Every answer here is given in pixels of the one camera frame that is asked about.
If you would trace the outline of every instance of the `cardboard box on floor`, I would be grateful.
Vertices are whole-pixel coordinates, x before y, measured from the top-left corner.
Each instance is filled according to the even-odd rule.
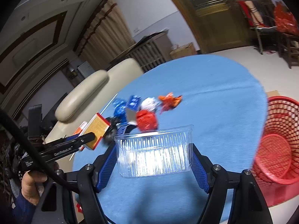
[[[278,92],[277,90],[275,90],[275,91],[270,91],[270,92],[266,92],[266,94],[267,94],[268,98],[269,98],[269,97],[279,96],[279,95],[280,95],[279,92]]]
[[[189,56],[189,55],[197,55],[197,52],[194,48],[193,42],[191,42],[189,44],[180,46],[179,48],[173,50],[169,54],[170,54],[170,57],[174,60],[174,59],[178,59],[178,58]]]

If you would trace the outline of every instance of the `blue tablecloth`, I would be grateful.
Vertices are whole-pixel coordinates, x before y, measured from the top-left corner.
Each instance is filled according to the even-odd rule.
[[[117,97],[157,98],[169,92],[182,95],[183,101],[174,110],[157,112],[159,129],[194,125],[193,142],[213,164],[235,172],[251,167],[266,118],[267,98],[246,68],[216,55],[184,57],[148,71]],[[112,115],[111,104],[103,116]],[[100,142],[94,151],[77,152],[73,170],[92,163],[106,148]],[[116,224],[193,224],[207,200],[192,171],[125,179],[117,165],[98,197],[104,213]],[[222,221],[228,219],[231,200],[229,191]]]

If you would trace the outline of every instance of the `blue gripper pad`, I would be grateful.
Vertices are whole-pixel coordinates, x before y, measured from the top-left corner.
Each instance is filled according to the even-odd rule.
[[[196,154],[193,152],[193,162],[191,165],[192,172],[194,177],[199,185],[206,193],[208,193],[210,186],[207,182],[207,173],[205,172],[203,166],[198,160]]]
[[[107,186],[108,180],[110,179],[111,173],[114,169],[116,162],[117,162],[117,156],[116,156],[116,145],[115,145],[111,153],[107,157],[107,160],[104,163],[101,171],[99,172],[99,176],[98,176],[99,179],[96,186],[96,189],[98,191],[101,191],[103,188]]]
[[[68,136],[65,141],[71,141],[71,140],[74,140],[75,138],[77,138],[80,134],[75,134],[73,136]]]

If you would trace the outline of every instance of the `hand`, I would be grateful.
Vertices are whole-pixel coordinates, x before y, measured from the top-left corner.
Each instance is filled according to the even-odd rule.
[[[36,183],[43,183],[47,180],[47,175],[38,171],[26,172],[22,178],[22,195],[31,204],[37,205],[39,201],[39,193]]]

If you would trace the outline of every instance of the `black cable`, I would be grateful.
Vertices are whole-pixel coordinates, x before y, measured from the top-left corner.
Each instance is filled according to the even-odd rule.
[[[106,219],[108,222],[110,222],[111,224],[116,224],[114,221],[110,220],[106,215],[105,215]]]
[[[7,115],[3,109],[0,109],[0,124],[15,138],[15,140],[23,147],[23,149],[32,157],[32,160],[44,170],[50,178],[52,178],[56,183],[62,185],[63,187],[79,194],[77,187],[71,185],[63,178],[59,177],[54,170],[52,170],[48,164],[41,158],[37,150],[29,142],[29,140],[24,136],[23,132],[14,123],[14,121]]]

